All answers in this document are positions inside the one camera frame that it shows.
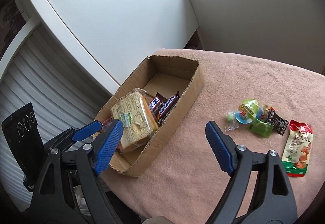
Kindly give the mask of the sliced bread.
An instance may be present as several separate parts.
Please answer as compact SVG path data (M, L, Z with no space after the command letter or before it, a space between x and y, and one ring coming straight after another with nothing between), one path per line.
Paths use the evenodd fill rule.
M135 88L119 98L112 106L113 118L119 119L123 125L123 135L119 144L121 153L129 153L146 145L158 131L159 126L147 103L151 98L145 90Z

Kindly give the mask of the Snickers bar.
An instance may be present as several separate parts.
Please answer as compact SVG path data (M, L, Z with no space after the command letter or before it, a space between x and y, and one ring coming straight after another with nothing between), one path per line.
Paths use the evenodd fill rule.
M179 100L180 95L179 92L177 92L175 95L171 96L167 102L164 103L164 105L160 108L158 111L156 117L157 117L157 122L159 125L162 125L162 123L165 121L167 118L167 115L170 113L174 105L177 103Z
M148 107L153 115L156 115L159 110L166 104L167 98L160 93L156 93L155 97L151 100Z

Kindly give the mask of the dark bun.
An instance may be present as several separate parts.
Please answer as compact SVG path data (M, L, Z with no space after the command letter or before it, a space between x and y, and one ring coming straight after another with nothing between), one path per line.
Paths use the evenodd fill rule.
M108 147L113 152L116 151L123 134L123 125L119 119L109 118L103 123L105 135L105 147Z

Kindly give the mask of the green red jerky pouch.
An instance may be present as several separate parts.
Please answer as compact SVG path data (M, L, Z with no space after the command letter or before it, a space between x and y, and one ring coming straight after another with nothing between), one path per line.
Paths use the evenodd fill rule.
M307 172L313 143L313 131L307 123L289 122L289 136L282 164L289 177L303 177Z

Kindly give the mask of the small green candy packet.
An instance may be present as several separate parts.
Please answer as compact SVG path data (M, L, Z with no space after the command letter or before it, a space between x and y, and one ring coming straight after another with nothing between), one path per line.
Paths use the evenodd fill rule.
M263 138L269 138L273 130L273 125L255 119L249 126L249 130Z

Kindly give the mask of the black printed candy packet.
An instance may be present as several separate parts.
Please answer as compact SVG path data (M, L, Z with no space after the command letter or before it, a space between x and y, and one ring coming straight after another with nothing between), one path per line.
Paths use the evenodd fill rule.
M269 123L270 125L273 125L273 129L280 135L284 135L289 121L281 118L276 111L271 108L269 114L268 114L268 118L267 118L267 123Z

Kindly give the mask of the orange green snack packet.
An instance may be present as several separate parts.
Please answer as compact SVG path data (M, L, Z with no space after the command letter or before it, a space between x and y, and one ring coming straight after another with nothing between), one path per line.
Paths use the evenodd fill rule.
M264 123L267 122L269 115L274 109L271 106L264 105L260 107L257 111L256 118Z

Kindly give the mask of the green jelly cup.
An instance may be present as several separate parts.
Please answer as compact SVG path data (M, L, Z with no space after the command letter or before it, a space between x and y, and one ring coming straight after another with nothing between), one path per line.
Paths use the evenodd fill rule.
M256 118L258 109L259 104L256 99L244 100L235 112L235 118L241 124L250 124Z

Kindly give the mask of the open cardboard box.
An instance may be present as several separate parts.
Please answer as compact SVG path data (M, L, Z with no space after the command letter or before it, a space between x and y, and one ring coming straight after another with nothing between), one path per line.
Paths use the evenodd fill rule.
M203 85L196 60L145 58L95 117L100 122L122 122L122 138L110 167L125 176L141 176L174 134Z

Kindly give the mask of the white cabinet panel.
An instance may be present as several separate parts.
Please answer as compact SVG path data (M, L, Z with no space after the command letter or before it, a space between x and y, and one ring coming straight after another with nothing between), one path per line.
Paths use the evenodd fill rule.
M198 28L189 0L30 0L48 30L107 92L147 56Z

